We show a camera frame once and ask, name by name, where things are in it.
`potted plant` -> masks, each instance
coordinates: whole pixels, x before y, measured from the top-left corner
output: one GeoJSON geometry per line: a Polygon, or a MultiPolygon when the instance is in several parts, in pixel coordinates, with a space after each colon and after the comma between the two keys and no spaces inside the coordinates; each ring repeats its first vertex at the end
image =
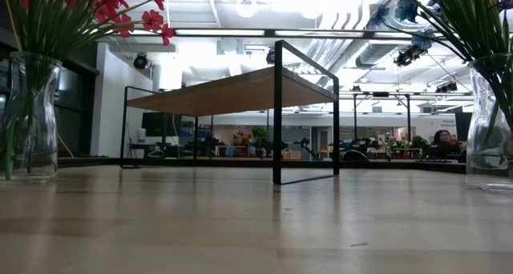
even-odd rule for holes
{"type": "Polygon", "coordinates": [[[253,137],[255,138],[256,156],[262,157],[264,150],[267,151],[269,142],[267,141],[267,130],[264,127],[254,127],[251,130],[253,137]]]}
{"type": "Polygon", "coordinates": [[[467,145],[467,185],[485,190],[513,191],[513,55],[507,21],[512,7],[513,0],[399,0],[396,18],[429,23],[430,28],[416,32],[388,24],[384,17],[390,10],[384,6],[371,18],[372,25],[410,34],[412,44],[423,50],[436,42],[468,63],[475,107],[467,145]],[[490,143],[497,139],[499,147],[490,143]],[[488,156],[508,161],[509,175],[484,175],[482,161],[488,156]]]}
{"type": "Polygon", "coordinates": [[[108,35],[129,37],[135,26],[169,44],[173,30],[157,10],[132,19],[147,4],[164,10],[164,0],[129,6],[125,0],[5,0],[19,52],[11,55],[12,91],[0,122],[0,179],[55,176],[57,135],[54,94],[62,61],[108,35]]]}

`ceiling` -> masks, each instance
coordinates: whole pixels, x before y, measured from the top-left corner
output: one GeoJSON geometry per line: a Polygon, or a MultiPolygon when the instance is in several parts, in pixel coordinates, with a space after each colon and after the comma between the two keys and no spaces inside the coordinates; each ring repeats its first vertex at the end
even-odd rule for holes
{"type": "MultiPolygon", "coordinates": [[[[127,0],[133,6],[145,0],[127,0]]],[[[164,19],[174,28],[249,28],[249,29],[321,29],[364,30],[378,5],[388,0],[166,0],[164,19]]],[[[133,18],[145,10],[154,10],[153,2],[131,12],[133,18]]],[[[405,29],[426,28],[425,24],[403,24],[405,29]]],[[[267,67],[265,57],[277,38],[184,38],[172,39],[172,47],[160,46],[158,37],[132,36],[107,40],[111,49],[131,58],[146,51],[156,65],[165,66],[170,60],[182,70],[183,83],[193,85],[230,75],[238,75],[267,67]],[[225,45],[235,51],[225,52],[225,45]]],[[[411,65],[397,68],[394,58],[408,42],[395,42],[371,68],[355,63],[369,41],[319,40],[287,38],[286,42],[319,62],[341,80],[341,91],[360,86],[362,91],[419,91],[435,92],[438,85],[458,82],[458,92],[471,88],[466,65],[447,48],[434,44],[429,55],[423,55],[411,65]]],[[[284,62],[313,83],[322,76],[292,54],[284,62]]]]}

